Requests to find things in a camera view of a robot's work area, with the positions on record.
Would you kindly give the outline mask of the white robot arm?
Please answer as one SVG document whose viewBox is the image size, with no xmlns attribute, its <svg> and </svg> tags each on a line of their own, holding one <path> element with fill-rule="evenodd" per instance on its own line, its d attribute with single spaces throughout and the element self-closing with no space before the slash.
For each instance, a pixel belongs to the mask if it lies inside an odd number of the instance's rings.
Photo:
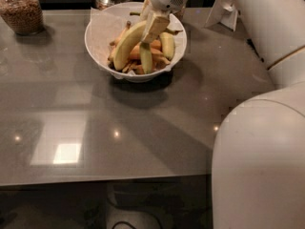
<svg viewBox="0 0 305 229">
<path fill-rule="evenodd" d="M 305 1 L 215 0 L 243 23 L 275 85 L 234 108 L 213 147 L 213 229 L 305 229 Z"/>
</svg>

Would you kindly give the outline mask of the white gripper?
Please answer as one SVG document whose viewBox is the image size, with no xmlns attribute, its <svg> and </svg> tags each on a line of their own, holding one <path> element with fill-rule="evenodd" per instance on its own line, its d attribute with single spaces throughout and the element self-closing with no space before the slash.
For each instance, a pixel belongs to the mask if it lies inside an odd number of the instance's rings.
<svg viewBox="0 0 305 229">
<path fill-rule="evenodd" d="M 187 2 L 188 0 L 144 0 L 140 20 L 146 21 L 146 26 L 141 41 L 152 43 L 169 26 L 168 13 L 181 11 Z"/>
</svg>

